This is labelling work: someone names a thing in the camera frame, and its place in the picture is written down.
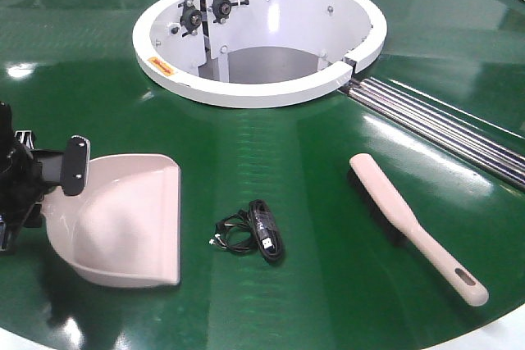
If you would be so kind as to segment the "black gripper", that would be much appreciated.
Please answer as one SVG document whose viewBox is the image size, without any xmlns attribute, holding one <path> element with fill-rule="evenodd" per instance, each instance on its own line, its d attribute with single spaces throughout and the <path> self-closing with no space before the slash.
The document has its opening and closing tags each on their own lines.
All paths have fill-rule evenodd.
<svg viewBox="0 0 525 350">
<path fill-rule="evenodd" d="M 77 196 L 87 183 L 89 157 L 90 141 L 80 135 L 71 136 L 63 151 L 31 152 L 12 128 L 11 106 L 1 103 L 2 253 L 14 251 L 22 229 L 43 225 L 41 179 L 47 188 L 60 186 L 66 196 Z"/>
</svg>

